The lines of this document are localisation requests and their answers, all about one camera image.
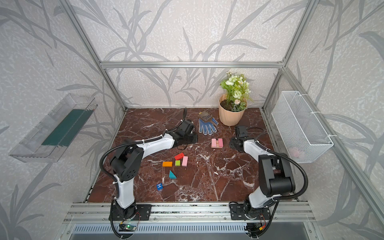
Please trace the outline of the red wood block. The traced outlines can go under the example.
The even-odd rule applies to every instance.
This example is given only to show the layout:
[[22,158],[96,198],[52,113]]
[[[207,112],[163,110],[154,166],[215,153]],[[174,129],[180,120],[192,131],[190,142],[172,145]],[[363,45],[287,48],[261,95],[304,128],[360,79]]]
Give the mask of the red wood block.
[[175,156],[175,160],[176,160],[176,161],[179,161],[179,160],[183,159],[184,156],[185,156],[185,155],[184,155],[183,153],[180,153],[180,154],[178,154],[178,155]]

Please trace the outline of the orange wood block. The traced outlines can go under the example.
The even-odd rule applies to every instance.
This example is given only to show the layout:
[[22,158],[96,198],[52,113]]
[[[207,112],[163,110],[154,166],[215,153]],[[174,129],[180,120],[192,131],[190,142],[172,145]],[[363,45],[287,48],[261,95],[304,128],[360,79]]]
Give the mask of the orange wood block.
[[173,162],[163,162],[163,167],[172,167],[173,166]]

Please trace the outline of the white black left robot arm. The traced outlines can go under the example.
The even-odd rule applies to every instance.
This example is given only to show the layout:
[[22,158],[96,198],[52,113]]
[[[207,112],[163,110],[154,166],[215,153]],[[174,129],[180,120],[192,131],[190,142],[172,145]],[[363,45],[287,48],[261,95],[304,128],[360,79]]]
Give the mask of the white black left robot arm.
[[120,145],[110,163],[114,171],[113,184],[117,191],[111,218],[113,220],[128,220],[138,212],[134,196],[134,178],[138,175],[142,160],[145,157],[163,150],[197,142],[198,135],[196,133],[187,134],[183,137],[177,133],[171,133],[142,141],[128,140]]

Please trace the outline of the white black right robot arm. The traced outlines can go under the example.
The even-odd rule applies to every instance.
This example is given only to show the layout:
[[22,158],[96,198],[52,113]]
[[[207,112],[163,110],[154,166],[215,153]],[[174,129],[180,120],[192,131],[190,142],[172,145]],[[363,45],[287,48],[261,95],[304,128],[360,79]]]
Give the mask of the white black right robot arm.
[[232,220],[260,220],[270,218],[270,207],[276,198],[296,189],[291,164],[286,159],[266,151],[255,140],[231,138],[229,146],[249,154],[259,164],[259,187],[239,204],[229,203]]

